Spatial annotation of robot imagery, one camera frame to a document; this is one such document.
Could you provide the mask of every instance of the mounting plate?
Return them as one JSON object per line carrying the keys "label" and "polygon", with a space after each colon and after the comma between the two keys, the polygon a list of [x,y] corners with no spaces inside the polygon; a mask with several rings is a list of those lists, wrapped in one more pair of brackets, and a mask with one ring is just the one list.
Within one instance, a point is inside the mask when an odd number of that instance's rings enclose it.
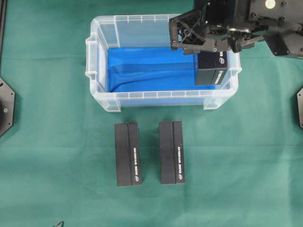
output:
{"label": "mounting plate", "polygon": [[298,92],[297,96],[298,96],[300,126],[301,128],[303,128],[303,88]]}
{"label": "mounting plate", "polygon": [[0,136],[13,126],[15,92],[0,78]]}

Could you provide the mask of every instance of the black box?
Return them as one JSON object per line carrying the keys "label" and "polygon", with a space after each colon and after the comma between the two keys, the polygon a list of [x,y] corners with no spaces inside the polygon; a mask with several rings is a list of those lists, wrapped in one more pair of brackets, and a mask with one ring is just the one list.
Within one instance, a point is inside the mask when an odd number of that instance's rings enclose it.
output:
{"label": "black box", "polygon": [[115,124],[117,185],[142,184],[137,123]]}
{"label": "black box", "polygon": [[159,122],[161,183],[185,183],[182,122]]}
{"label": "black box", "polygon": [[228,70],[226,52],[200,52],[194,62],[195,85],[219,85]]}

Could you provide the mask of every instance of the transparent plastic container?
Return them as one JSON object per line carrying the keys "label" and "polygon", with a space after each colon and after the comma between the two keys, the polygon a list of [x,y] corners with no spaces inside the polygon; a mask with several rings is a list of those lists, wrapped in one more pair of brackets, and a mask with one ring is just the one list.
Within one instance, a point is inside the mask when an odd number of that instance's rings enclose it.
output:
{"label": "transparent plastic container", "polygon": [[93,19],[86,40],[86,72],[90,92],[108,112],[120,112],[123,106],[203,105],[205,110],[219,108],[238,90],[242,68],[238,53],[228,52],[229,70],[216,90],[144,91],[109,93],[108,49],[170,47],[170,18],[167,15],[100,16]]}

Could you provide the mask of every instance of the black metal bracket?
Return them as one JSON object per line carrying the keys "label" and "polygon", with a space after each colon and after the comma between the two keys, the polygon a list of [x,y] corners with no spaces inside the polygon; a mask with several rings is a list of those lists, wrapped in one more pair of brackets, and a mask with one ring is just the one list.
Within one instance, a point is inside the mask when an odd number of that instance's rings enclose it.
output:
{"label": "black metal bracket", "polygon": [[[0,0],[0,63],[5,25],[7,0]],[[0,136],[13,126],[15,111],[15,92],[0,78]]]}
{"label": "black metal bracket", "polygon": [[298,92],[297,96],[298,96],[300,127],[303,128],[303,88]]}
{"label": "black metal bracket", "polygon": [[0,78],[0,136],[13,126],[15,92]]}

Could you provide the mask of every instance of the black mount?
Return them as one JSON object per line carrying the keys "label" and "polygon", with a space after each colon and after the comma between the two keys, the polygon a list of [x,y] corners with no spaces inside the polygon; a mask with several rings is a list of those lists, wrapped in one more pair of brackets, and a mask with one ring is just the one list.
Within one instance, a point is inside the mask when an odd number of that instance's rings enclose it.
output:
{"label": "black mount", "polygon": [[[5,25],[6,0],[0,0],[0,63]],[[15,92],[0,78],[0,136],[13,126],[15,111]]]}

